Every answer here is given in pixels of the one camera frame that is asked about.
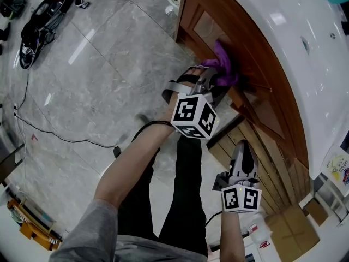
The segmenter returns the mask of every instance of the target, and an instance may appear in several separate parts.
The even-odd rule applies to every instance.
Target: leg
[[[153,232],[149,198],[149,184],[154,172],[155,157],[156,155],[118,209],[118,233],[120,235],[131,235],[150,240],[158,239]]]
[[[206,216],[201,206],[201,142],[181,136],[170,211],[159,241],[207,256]]]

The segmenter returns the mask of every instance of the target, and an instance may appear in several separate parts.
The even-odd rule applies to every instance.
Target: wooden cabinet
[[[219,40],[240,75],[232,108],[308,167],[300,114],[287,77],[264,35],[236,0],[182,0],[176,41],[200,60],[216,58]]]

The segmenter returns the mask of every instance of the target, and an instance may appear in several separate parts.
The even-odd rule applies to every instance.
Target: person
[[[0,29],[0,41],[7,41],[10,34],[11,23],[9,22],[5,30]],[[2,45],[0,44],[0,55],[2,54]]]
[[[201,69],[187,74],[200,75]],[[160,120],[170,121],[173,94]],[[110,165],[78,225],[50,256],[60,261],[207,261],[206,216],[200,198],[201,142],[177,143],[173,200],[159,237],[153,233],[149,184],[159,147],[175,129],[154,124]],[[220,260],[245,261],[237,213],[222,213]]]

